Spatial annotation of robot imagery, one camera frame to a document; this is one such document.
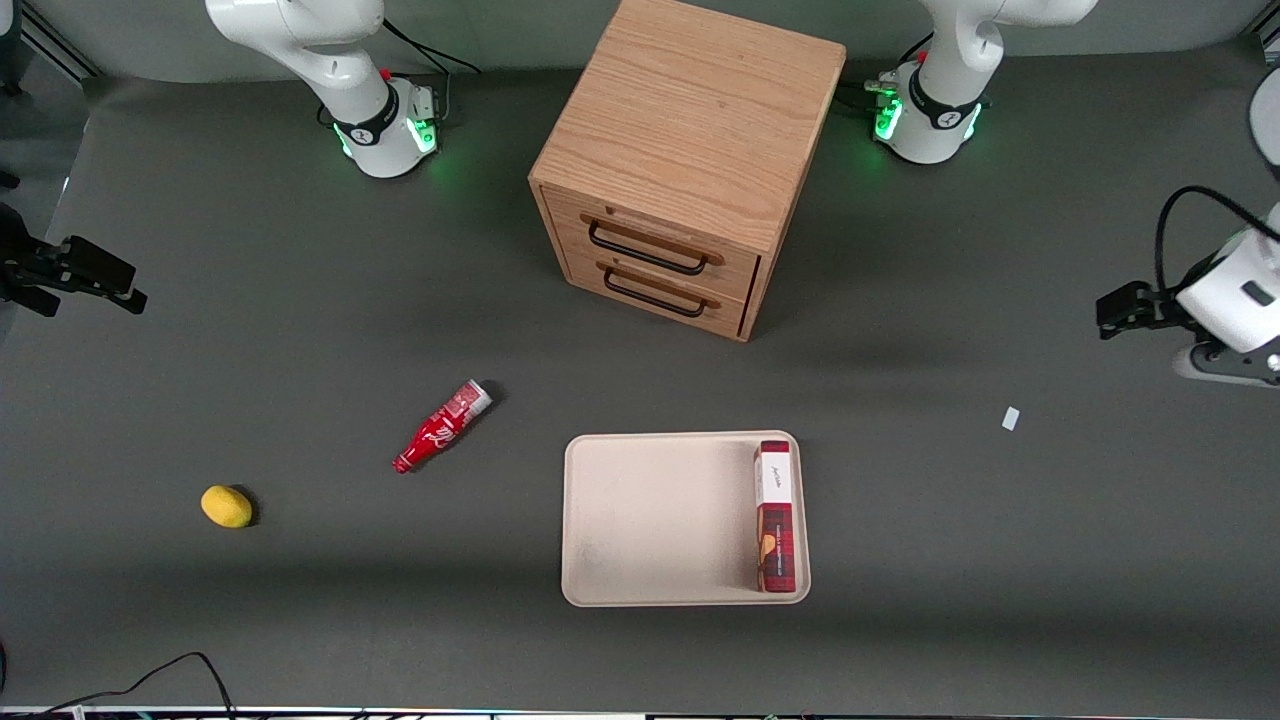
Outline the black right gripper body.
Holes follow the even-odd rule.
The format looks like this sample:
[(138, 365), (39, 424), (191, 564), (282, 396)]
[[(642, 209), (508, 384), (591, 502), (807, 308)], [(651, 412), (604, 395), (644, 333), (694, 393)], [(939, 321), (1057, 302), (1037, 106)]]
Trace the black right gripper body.
[(55, 316), (61, 300), (46, 287), (55, 287), (61, 245), (35, 238), (20, 214), (1, 205), (1, 300), (41, 316)]

